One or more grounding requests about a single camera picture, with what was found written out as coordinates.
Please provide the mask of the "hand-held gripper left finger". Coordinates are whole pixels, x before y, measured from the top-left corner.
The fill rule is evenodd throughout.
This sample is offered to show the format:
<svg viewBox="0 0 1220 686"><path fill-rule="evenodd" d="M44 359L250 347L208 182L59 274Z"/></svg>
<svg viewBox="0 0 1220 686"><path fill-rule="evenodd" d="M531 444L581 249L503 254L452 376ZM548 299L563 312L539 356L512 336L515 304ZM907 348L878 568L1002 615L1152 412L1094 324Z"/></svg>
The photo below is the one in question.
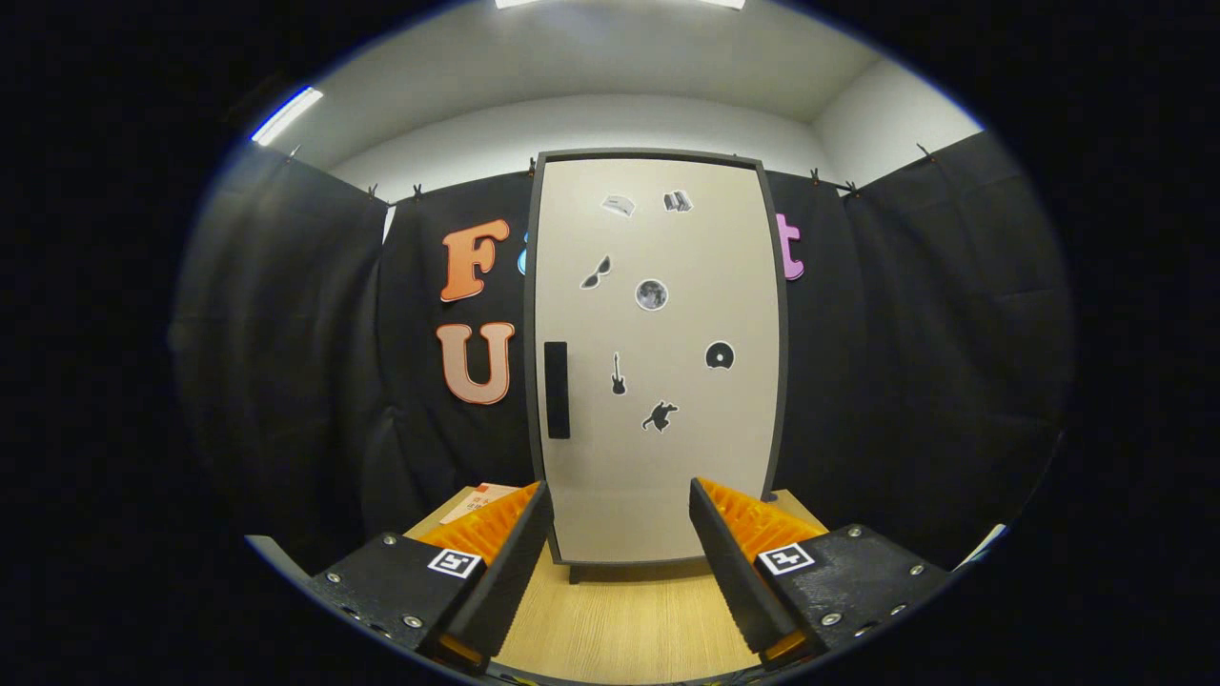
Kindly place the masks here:
<svg viewBox="0 0 1220 686"><path fill-rule="evenodd" d="M482 674L510 634L553 518L542 478L429 533L382 533L305 587L401 651Z"/></svg>

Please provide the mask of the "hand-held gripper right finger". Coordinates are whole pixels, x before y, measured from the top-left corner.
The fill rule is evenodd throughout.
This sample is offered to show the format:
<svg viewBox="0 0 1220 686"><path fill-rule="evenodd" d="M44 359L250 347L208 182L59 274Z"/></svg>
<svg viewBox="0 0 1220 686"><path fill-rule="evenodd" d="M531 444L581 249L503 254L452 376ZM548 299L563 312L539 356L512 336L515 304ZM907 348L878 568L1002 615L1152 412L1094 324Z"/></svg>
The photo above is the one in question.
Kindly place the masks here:
<svg viewBox="0 0 1220 686"><path fill-rule="evenodd" d="M830 530L710 478L692 478L688 515L745 647L765 668L849 651L950 580L870 527Z"/></svg>

